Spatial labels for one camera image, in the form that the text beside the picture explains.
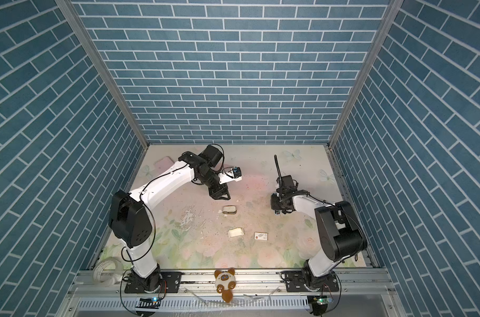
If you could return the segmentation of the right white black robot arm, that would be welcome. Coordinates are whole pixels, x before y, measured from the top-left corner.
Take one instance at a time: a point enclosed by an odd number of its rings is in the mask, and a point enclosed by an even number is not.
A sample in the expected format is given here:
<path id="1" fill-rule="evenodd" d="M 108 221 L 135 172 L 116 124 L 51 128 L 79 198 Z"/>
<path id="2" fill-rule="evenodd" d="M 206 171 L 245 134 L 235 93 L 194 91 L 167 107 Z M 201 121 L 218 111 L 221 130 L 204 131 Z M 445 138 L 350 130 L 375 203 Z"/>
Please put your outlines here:
<path id="1" fill-rule="evenodd" d="M 366 235 L 349 202 L 317 199 L 299 190 L 290 175 L 279 176 L 276 182 L 276 192 L 270 197 L 275 214 L 299 212 L 316 220 L 321 249 L 306 260 L 302 274 L 308 289 L 318 289 L 341 262 L 367 249 Z"/>

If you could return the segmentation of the aluminium front rail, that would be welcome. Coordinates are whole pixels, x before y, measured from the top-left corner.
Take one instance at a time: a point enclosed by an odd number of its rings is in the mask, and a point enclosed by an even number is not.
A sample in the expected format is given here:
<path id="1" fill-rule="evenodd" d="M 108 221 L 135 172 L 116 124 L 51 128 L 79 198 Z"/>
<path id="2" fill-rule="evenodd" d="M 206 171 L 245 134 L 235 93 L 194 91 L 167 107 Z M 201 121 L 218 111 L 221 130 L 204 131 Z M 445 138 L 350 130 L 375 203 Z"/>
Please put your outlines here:
<path id="1" fill-rule="evenodd" d="M 235 273 L 237 296 L 247 295 L 287 295 L 286 286 L 280 277 L 280 273 L 286 270 L 300 269 L 237 269 Z M 215 277 L 213 269 L 184 269 L 162 270 L 161 272 L 181 272 L 181 283 L 177 293 L 166 293 L 172 296 L 183 296 L 194 293 L 202 296 L 215 296 Z M 386 269 L 380 268 L 336 268 L 333 271 L 339 281 L 338 292 L 323 292 L 326 295 L 393 295 L 396 293 L 395 286 Z M 102 286 L 93 280 L 92 271 L 81 271 L 70 290 L 71 294 L 113 296 L 124 290 L 123 282 Z M 309 295 L 308 292 L 295 293 Z"/>

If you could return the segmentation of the staple box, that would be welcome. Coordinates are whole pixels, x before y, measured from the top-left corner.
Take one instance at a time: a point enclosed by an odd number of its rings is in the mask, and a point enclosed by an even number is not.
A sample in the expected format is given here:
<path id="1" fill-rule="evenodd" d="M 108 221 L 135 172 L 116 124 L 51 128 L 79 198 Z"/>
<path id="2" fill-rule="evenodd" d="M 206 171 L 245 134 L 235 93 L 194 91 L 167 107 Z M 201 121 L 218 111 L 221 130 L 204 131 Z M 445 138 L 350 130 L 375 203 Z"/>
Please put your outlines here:
<path id="1" fill-rule="evenodd" d="M 267 241 L 268 234 L 266 232 L 255 232 L 254 239 L 260 241 Z"/>

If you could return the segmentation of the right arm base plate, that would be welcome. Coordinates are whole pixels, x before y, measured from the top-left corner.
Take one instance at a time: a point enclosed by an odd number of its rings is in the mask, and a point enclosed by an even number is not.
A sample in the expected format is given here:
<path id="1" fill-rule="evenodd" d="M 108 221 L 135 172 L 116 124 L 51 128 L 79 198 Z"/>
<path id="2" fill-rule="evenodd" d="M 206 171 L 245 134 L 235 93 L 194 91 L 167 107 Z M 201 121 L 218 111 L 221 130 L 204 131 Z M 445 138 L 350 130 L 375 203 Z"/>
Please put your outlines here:
<path id="1" fill-rule="evenodd" d="M 280 273 L 280 277 L 289 293 L 308 292 L 338 292 L 339 281 L 335 273 L 329 273 L 321 277 L 315 277 L 306 269 L 286 270 Z"/>

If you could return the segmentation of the pink rectangular case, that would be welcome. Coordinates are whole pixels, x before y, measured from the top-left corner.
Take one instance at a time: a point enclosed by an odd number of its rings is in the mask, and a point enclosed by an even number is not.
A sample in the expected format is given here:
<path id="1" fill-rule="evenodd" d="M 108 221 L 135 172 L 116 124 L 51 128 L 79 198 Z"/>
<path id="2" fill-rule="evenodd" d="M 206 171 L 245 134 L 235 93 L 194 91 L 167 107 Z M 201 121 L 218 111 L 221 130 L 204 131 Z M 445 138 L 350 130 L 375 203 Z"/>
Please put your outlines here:
<path id="1" fill-rule="evenodd" d="M 172 158 L 170 158 L 170 157 L 163 157 L 163 158 L 161 158 L 159 161 L 157 161 L 157 162 L 154 163 L 154 169 L 155 169 L 158 173 L 163 173 L 163 172 L 165 172 L 166 170 L 170 169 L 174 164 L 175 164 L 175 162 L 173 161 Z"/>

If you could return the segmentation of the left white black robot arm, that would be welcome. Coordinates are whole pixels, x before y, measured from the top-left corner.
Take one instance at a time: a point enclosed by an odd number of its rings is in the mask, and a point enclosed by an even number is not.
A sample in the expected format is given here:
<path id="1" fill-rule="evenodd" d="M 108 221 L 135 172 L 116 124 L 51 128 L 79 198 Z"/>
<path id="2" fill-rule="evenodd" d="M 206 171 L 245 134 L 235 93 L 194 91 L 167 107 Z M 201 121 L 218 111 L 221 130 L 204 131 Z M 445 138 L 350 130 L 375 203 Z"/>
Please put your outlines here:
<path id="1" fill-rule="evenodd" d="M 151 254 L 155 242 L 155 207 L 180 187 L 198 182 L 208 188 L 214 200 L 229 200 L 229 182 L 241 180 L 237 166 L 226 167 L 222 146 L 212 143 L 201 153 L 184 152 L 161 175 L 147 184 L 113 194 L 109 227 L 121 241 L 136 277 L 158 276 L 160 266 Z"/>

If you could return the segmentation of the staple box tray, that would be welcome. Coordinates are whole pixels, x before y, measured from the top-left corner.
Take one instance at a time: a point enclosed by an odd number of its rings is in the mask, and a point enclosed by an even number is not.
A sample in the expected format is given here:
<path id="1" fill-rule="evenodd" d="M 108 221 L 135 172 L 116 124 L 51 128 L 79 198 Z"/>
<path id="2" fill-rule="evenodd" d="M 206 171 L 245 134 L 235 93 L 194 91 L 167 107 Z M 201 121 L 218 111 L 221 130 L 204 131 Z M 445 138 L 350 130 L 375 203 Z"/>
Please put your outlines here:
<path id="1" fill-rule="evenodd" d="M 244 233 L 244 230 L 242 228 L 234 228 L 234 229 L 230 229 L 228 231 L 228 237 L 229 238 L 236 238 L 236 237 L 239 237 L 239 236 L 243 236 L 245 233 Z"/>

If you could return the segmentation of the beige mini stapler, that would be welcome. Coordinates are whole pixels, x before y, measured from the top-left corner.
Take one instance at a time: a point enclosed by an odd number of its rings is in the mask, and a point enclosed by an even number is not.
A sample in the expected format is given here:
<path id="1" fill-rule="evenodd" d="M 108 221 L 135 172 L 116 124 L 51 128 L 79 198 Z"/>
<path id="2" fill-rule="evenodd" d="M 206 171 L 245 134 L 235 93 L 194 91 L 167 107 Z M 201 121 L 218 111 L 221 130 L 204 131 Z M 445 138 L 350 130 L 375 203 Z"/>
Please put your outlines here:
<path id="1" fill-rule="evenodd" d="M 235 215 L 237 213 L 237 207 L 236 206 L 224 206 L 222 208 L 222 213 L 224 215 Z"/>

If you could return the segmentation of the panda plush toy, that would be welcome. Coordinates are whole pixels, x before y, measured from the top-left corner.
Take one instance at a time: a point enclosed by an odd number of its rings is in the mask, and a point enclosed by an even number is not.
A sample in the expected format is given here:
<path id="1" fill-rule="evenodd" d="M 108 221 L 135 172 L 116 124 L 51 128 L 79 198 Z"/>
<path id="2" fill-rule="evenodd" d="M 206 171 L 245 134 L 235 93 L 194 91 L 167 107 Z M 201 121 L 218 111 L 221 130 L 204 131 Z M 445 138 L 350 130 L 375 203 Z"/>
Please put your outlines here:
<path id="1" fill-rule="evenodd" d="M 216 291 L 221 294 L 221 298 L 226 303 L 231 303 L 233 300 L 233 290 L 236 287 L 235 273 L 234 268 L 225 271 L 217 269 L 214 272 Z"/>

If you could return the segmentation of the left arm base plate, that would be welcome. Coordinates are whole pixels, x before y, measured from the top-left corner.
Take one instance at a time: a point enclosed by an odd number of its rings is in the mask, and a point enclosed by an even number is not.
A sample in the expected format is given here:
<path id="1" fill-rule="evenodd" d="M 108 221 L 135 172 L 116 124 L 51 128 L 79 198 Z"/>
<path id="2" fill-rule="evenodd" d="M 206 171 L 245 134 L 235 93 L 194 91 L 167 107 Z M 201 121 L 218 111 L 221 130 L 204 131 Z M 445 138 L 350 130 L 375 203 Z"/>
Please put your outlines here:
<path id="1" fill-rule="evenodd" d="M 140 277 L 129 271 L 122 282 L 127 294 L 177 293 L 181 277 L 181 272 L 154 272 L 148 277 Z"/>

